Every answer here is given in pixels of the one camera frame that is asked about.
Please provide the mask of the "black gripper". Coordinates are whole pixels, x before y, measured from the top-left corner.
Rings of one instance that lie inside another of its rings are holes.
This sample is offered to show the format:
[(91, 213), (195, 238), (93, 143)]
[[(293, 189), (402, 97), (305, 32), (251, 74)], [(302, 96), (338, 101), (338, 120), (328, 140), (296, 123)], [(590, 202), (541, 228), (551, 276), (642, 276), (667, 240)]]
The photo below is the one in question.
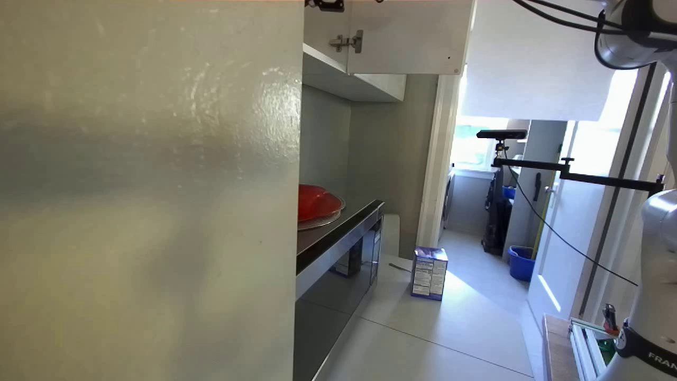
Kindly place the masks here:
[(342, 13), (344, 0), (305, 0), (305, 7), (328, 11), (328, 13)]

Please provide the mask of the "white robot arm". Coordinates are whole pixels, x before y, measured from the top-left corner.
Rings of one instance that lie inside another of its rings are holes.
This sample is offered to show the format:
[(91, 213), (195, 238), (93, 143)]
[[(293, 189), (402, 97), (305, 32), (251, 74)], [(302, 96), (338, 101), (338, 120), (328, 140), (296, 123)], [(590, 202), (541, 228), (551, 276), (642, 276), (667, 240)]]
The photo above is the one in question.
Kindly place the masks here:
[[(484, 117), (600, 112), (615, 69), (677, 68), (677, 0), (305, 0), (347, 27), (314, 49), (347, 74), (455, 74)], [(599, 381), (677, 379), (677, 190), (642, 203), (640, 284)]]

